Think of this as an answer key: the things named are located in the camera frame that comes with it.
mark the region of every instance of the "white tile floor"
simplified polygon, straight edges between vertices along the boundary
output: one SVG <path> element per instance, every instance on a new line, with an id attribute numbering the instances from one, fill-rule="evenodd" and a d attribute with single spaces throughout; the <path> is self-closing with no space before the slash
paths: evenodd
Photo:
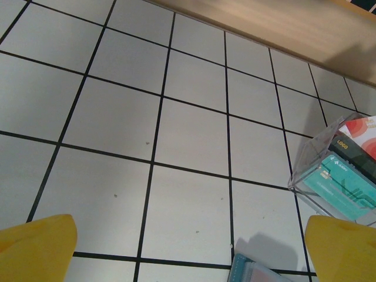
<path id="1" fill-rule="evenodd" d="M 0 36 L 0 229 L 72 214 L 66 281 L 226 281 L 234 251 L 317 281 L 290 165 L 375 89 L 142 0 L 0 0 Z"/>

